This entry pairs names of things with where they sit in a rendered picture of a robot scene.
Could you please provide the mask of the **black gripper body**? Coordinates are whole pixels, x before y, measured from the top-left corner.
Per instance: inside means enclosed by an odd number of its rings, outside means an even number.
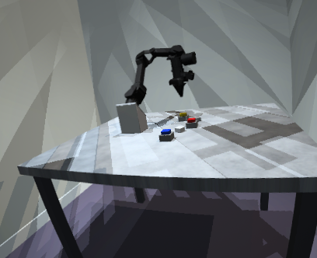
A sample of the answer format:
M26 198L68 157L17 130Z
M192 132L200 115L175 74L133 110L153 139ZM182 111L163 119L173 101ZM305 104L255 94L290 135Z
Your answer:
M187 78L184 78L183 80L180 78L181 71L184 71L183 66L172 69L173 78L170 79L169 85L180 85L183 84L183 82L188 82Z

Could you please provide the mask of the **blue button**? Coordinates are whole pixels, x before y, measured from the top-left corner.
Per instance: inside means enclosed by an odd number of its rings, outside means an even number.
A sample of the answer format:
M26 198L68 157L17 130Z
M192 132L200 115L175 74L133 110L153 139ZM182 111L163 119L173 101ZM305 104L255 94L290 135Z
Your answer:
M174 139L174 131L171 129L163 129L159 135L159 141L171 141Z

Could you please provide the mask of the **red button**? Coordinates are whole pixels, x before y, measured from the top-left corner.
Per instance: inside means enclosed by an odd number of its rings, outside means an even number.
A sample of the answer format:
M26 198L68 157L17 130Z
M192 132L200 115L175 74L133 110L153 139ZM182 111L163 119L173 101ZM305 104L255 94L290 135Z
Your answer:
M186 129L187 128L197 128L198 127L198 120L196 118L189 118L186 122Z

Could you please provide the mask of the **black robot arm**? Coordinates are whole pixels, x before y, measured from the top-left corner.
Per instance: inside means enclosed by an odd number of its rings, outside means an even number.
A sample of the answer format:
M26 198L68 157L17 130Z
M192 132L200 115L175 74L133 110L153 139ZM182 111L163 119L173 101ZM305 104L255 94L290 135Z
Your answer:
M145 54L152 55L151 59L148 60ZM137 105L141 104L142 100L146 94L146 88L143 86L145 68L156 57L168 57L166 60L171 61L172 68L181 67L184 65L195 65L197 63L195 52L186 54L181 45L172 46L170 48L151 48L148 51L142 51L140 54L137 54L135 60L137 63L137 74L134 84L131 86L131 89L125 94L126 100L125 103L136 103ZM194 73L189 70L188 72L180 72L180 78L183 80L187 78L193 80Z

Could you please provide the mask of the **yellow button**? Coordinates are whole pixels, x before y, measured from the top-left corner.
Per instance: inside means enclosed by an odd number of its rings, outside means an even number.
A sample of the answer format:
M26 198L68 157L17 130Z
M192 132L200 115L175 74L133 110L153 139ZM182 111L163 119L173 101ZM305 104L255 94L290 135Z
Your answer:
M187 121L189 119L189 114L187 113L181 113L179 116L178 116L178 119L179 119L179 122L180 121Z

